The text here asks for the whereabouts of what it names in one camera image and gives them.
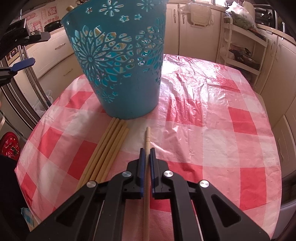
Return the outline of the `wooden chopstick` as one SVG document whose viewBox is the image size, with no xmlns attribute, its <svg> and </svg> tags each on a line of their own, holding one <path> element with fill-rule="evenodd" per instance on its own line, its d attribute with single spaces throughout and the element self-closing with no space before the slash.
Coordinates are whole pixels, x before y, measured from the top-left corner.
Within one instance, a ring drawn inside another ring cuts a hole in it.
<svg viewBox="0 0 296 241">
<path fill-rule="evenodd" d="M 99 143 L 97 144 L 94 152 L 92 153 L 92 155 L 91 155 L 91 157 L 90 157 L 90 159 L 89 159 L 89 161 L 88 161 L 88 163 L 87 163 L 87 165 L 86 165 L 86 167 L 85 167 L 85 169 L 84 169 L 84 171 L 83 171 L 83 173 L 82 173 L 82 175 L 81 175 L 81 177 L 79 179 L 79 182 L 78 182 L 78 184 L 76 186 L 75 191 L 77 191 L 81 187 L 81 184 L 82 184 L 82 182 L 83 182 L 83 180 L 84 180 L 84 178 L 85 178 L 85 176 L 87 174 L 87 171 L 89 170 L 89 168 L 90 168 L 96 154 L 98 153 L 99 148 L 101 147 L 103 141 L 105 140 L 105 138 L 106 138 L 108 132 L 110 131 L 113 123 L 115 122 L 115 120 L 116 120 L 116 118 L 112 118 L 111 122 L 109 123 L 108 127 L 106 128 L 105 132 L 103 133 Z"/>
<path fill-rule="evenodd" d="M 100 156 L 98 163 L 97 163 L 97 165 L 96 165 L 96 167 L 95 167 L 95 169 L 88 181 L 95 181 L 96 180 L 96 177 L 97 177 L 107 155 L 109 154 L 110 149 L 111 149 L 112 145 L 114 144 L 114 141 L 115 141 L 116 137 L 118 136 L 118 133 L 120 132 L 124 123 L 125 123 L 124 120 L 119 120 L 117 127 L 113 131 L 112 136 L 110 137 L 109 142 L 108 142 L 106 148 L 104 149 L 102 155 Z"/>
<path fill-rule="evenodd" d="M 85 176 L 85 178 L 84 178 L 84 180 L 83 180 L 83 182 L 81 184 L 81 187 L 90 179 L 90 177 L 91 177 L 91 175 L 92 175 L 92 173 L 93 173 L 93 171 L 94 171 L 94 169 L 95 169 L 95 167 L 96 167 L 96 165 L 98 163 L 98 160 L 99 160 L 100 156 L 102 155 L 104 149 L 106 148 L 106 146 L 107 146 L 107 144 L 109 142 L 109 139 L 112 136 L 112 133 L 115 130 L 115 128 L 117 127 L 118 123 L 119 123 L 119 118 L 116 118 L 116 120 L 113 123 L 110 131 L 108 132 L 105 140 L 103 141 L 101 147 L 99 148 L 98 153 L 96 154 L 96 156 L 95 156 L 89 170 L 87 171 L 87 174 L 86 174 L 86 176 Z"/>
<path fill-rule="evenodd" d="M 144 175 L 144 216 L 143 216 L 143 240 L 149 241 L 149 208 L 150 208 L 150 167 L 149 154 L 151 145 L 151 128 L 148 126 L 145 132 L 145 175 Z"/>
<path fill-rule="evenodd" d="M 112 145 L 109 154 L 107 155 L 97 177 L 96 177 L 96 182 L 100 183 L 104 181 L 109 173 L 109 170 L 123 144 L 123 141 L 125 140 L 125 137 L 128 133 L 128 128 L 127 128 L 127 123 L 123 124 L 120 132 L 118 133 L 118 136 L 116 137 L 114 144 Z"/>
</svg>

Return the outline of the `black frying pan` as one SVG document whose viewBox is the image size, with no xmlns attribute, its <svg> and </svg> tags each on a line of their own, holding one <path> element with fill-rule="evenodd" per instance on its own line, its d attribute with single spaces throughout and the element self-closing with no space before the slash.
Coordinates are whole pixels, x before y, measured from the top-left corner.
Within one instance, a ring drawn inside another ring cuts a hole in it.
<svg viewBox="0 0 296 241">
<path fill-rule="evenodd" d="M 50 32 L 53 32 L 54 30 L 57 30 L 61 27 L 62 27 L 61 20 L 56 20 L 56 21 L 46 24 L 44 27 L 44 31 L 50 33 Z"/>
</svg>

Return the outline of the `red white checkered tablecloth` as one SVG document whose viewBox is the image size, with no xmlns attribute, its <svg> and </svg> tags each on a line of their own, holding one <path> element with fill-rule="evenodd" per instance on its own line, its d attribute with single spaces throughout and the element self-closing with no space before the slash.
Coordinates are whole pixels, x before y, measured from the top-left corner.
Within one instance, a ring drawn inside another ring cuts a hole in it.
<svg viewBox="0 0 296 241">
<path fill-rule="evenodd" d="M 110 121 L 85 76 L 42 116 L 16 167 L 38 221 L 74 193 Z M 264 108 L 238 70 L 165 55 L 157 107 L 127 126 L 108 179 L 138 158 L 150 127 L 151 146 L 172 171 L 192 182 L 208 180 L 273 235 L 281 203 L 277 146 Z"/>
</svg>

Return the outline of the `red floral bag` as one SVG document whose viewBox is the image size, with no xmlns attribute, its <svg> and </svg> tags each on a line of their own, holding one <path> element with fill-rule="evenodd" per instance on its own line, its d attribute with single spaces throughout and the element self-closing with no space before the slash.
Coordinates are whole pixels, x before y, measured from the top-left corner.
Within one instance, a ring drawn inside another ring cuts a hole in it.
<svg viewBox="0 0 296 241">
<path fill-rule="evenodd" d="M 19 160 L 21 149 L 18 137 L 13 132 L 5 133 L 0 142 L 1 156 L 11 158 L 15 161 Z"/>
</svg>

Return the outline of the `teal perforated plastic basket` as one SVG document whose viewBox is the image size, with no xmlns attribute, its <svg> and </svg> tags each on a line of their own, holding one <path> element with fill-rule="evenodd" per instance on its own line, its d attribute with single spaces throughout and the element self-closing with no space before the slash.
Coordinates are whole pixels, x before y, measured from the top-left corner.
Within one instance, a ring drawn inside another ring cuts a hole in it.
<svg viewBox="0 0 296 241">
<path fill-rule="evenodd" d="M 109 116 L 129 120 L 159 102 L 166 1 L 86 1 L 62 18 L 74 54 Z"/>
</svg>

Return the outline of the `white tiered storage rack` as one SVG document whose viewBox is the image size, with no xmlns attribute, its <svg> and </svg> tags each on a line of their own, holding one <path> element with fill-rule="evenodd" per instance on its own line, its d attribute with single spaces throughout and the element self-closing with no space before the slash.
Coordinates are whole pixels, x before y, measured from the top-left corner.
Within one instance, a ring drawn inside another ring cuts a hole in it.
<svg viewBox="0 0 296 241">
<path fill-rule="evenodd" d="M 266 36 L 239 27 L 233 18 L 225 16 L 221 21 L 216 62 L 241 71 L 253 86 L 260 76 L 267 47 Z"/>
</svg>

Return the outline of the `white hanging bag holder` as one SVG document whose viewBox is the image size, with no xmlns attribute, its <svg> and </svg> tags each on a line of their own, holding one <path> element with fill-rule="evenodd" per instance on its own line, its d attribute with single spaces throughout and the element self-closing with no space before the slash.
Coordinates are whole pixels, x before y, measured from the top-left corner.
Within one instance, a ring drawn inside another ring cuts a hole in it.
<svg viewBox="0 0 296 241">
<path fill-rule="evenodd" d="M 190 22 L 197 27 L 208 27 L 214 25 L 212 11 L 209 6 L 197 3 L 189 3 L 180 7 L 180 13 L 189 14 Z"/>
</svg>

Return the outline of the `white plastic bag of greens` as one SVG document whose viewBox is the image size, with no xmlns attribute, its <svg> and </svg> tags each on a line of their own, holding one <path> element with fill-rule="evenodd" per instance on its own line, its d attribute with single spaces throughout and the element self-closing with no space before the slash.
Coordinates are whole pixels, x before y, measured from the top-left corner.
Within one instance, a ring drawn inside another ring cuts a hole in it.
<svg viewBox="0 0 296 241">
<path fill-rule="evenodd" d="M 256 23 L 249 11 L 237 2 L 233 2 L 225 11 L 226 16 L 233 20 L 233 24 L 245 30 L 255 29 Z"/>
</svg>

